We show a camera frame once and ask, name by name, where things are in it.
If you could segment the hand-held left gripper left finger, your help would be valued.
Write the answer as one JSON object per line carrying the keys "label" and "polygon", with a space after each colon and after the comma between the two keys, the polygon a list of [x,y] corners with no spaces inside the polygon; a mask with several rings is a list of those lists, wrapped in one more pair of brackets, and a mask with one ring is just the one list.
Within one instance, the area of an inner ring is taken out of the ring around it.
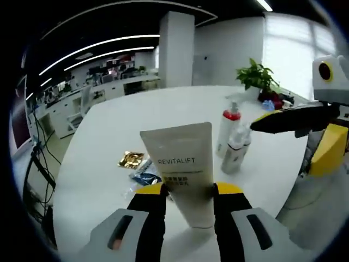
{"label": "hand-held left gripper left finger", "polygon": [[125,209],[96,226],[80,250],[81,261],[160,261],[165,234],[163,183],[139,188]]}

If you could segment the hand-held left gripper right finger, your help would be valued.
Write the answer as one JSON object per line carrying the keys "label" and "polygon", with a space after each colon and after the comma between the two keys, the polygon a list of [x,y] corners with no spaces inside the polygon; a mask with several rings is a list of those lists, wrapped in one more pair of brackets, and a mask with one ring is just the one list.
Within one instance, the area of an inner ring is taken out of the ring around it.
{"label": "hand-held left gripper right finger", "polygon": [[263,209],[253,208],[241,188],[218,182],[212,196],[221,261],[303,260],[289,230]]}

